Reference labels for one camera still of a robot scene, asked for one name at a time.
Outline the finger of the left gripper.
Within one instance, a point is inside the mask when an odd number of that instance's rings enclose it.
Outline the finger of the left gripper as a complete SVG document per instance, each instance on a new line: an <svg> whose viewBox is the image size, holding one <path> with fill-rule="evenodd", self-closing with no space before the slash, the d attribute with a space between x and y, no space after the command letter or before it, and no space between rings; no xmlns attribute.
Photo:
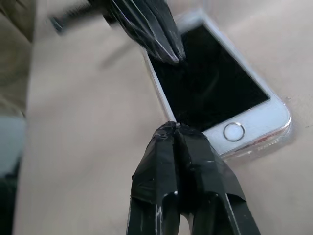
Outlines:
<svg viewBox="0 0 313 235"><path fill-rule="evenodd" d="M157 18L174 58L176 61L183 61L185 59L184 45L167 2L165 0L148 0L147 4Z"/></svg>
<svg viewBox="0 0 313 235"><path fill-rule="evenodd" d="M109 12L116 18L128 36L147 53L164 63L179 63L166 43L156 16L147 0L104 0Z"/></svg>

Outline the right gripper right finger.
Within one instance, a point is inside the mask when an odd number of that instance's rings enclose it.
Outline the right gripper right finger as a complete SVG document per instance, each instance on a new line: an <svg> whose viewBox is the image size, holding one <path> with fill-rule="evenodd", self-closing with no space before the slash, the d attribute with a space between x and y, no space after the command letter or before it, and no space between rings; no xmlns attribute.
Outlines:
<svg viewBox="0 0 313 235"><path fill-rule="evenodd" d="M179 156L189 184L188 220L193 235L258 235L239 181L196 130L179 129Z"/></svg>

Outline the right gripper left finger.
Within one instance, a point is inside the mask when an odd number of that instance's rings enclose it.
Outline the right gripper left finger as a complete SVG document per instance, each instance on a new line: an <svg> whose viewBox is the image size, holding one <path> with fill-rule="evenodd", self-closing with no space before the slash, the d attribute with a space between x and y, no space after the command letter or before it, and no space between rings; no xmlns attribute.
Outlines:
<svg viewBox="0 0 313 235"><path fill-rule="evenodd" d="M128 235L176 235L179 232L175 128L175 122L167 122L156 129L132 176Z"/></svg>

